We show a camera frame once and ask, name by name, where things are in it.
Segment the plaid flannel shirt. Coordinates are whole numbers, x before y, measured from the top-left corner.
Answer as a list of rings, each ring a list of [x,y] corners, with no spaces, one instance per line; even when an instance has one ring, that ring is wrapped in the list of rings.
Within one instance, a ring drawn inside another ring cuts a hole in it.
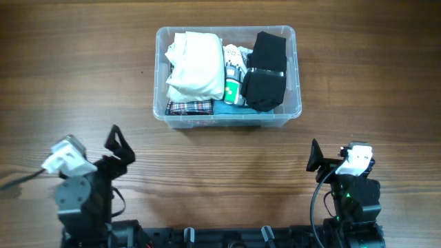
[[[165,109],[167,116],[212,115],[213,113],[213,100],[191,101],[186,103],[169,101]]]

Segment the white pixel-print t-shirt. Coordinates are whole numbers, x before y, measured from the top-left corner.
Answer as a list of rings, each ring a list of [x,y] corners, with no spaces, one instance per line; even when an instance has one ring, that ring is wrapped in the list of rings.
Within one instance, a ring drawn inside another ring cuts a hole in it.
[[[225,62],[225,89],[223,100],[229,105],[248,107],[241,94],[243,81],[248,71],[243,51],[233,44],[223,47]]]

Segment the clear plastic storage container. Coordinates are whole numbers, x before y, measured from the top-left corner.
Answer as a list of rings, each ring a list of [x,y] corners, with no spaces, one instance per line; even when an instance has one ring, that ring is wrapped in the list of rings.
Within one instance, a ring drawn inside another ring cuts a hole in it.
[[[175,129],[283,126],[302,113],[296,32],[288,25],[160,28],[152,111]]]

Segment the beige cloth garment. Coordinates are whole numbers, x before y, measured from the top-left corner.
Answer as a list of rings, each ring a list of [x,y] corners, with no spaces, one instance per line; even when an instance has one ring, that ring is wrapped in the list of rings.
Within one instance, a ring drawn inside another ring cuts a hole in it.
[[[176,103],[221,100],[225,87],[222,40],[213,33],[174,35],[165,56],[173,65],[167,97]]]

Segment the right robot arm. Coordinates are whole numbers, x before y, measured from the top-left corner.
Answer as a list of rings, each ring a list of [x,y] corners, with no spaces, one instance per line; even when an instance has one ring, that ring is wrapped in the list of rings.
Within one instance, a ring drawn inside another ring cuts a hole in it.
[[[308,172],[316,172],[318,183],[311,198],[309,220],[317,247],[384,247],[382,227],[376,218],[381,211],[380,183],[369,179],[375,160],[368,143],[351,142],[341,147],[339,159],[325,158],[317,140],[311,142]],[[319,227],[314,207],[324,184],[331,187],[335,215]]]

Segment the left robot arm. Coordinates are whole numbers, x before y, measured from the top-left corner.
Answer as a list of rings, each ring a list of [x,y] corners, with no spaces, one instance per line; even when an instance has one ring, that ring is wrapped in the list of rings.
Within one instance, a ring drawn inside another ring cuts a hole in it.
[[[81,169],[59,170],[63,182],[56,191],[58,219],[63,224],[62,247],[138,247],[139,223],[135,220],[114,223],[112,219],[124,212],[113,212],[114,195],[121,193],[112,181],[127,173],[135,161],[135,153],[125,140],[120,128],[113,125],[104,147],[111,156],[91,163],[84,146],[72,135],[65,139],[79,148]]]

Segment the black taped garment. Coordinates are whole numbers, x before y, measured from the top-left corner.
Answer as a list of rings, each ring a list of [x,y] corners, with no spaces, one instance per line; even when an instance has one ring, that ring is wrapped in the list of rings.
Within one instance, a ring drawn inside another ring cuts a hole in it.
[[[269,112],[283,103],[287,82],[286,39],[259,32],[240,90],[253,110]]]

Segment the blue denim jeans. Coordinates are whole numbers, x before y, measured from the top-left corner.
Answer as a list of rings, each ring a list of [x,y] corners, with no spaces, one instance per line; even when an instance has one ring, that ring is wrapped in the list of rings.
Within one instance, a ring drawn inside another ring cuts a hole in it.
[[[213,105],[214,115],[219,114],[273,114],[274,111],[270,110],[268,112],[259,112],[249,107],[229,105],[222,100],[214,100]]]

